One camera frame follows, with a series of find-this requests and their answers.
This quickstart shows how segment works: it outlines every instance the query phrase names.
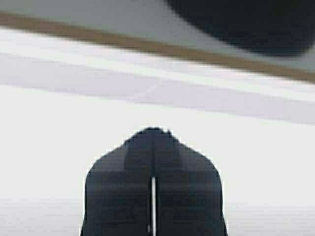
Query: black rounded shape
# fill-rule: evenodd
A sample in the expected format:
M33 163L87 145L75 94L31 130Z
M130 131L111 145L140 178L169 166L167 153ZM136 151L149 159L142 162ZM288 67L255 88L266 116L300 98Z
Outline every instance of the black rounded shape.
M300 56L315 40L314 0L166 0L184 19L234 46Z

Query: white surface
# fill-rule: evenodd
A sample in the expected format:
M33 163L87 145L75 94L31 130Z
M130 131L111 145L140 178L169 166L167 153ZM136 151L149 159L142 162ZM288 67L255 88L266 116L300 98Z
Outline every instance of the white surface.
M174 13L164 0L1 0L0 10L315 71L315 47L305 55L294 59L279 59L249 53L218 41L192 27Z
M315 125L11 86L0 107L0 235L79 235L88 170L147 126L211 159L230 235L314 235Z
M0 29L0 84L315 124L315 85Z

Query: dark object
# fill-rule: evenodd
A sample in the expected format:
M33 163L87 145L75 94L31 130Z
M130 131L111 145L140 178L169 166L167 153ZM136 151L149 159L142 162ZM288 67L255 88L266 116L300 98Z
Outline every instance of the dark object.
M147 128L96 161L82 236L227 236L220 176L170 132Z
M184 19L234 46L299 56L315 39L314 0L166 0Z

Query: white wall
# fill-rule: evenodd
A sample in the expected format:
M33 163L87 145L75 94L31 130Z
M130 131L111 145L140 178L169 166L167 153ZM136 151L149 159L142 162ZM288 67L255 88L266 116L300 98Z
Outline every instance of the white wall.
M315 126L0 86L0 234L78 235L84 181L147 126L209 157L230 235L315 232Z

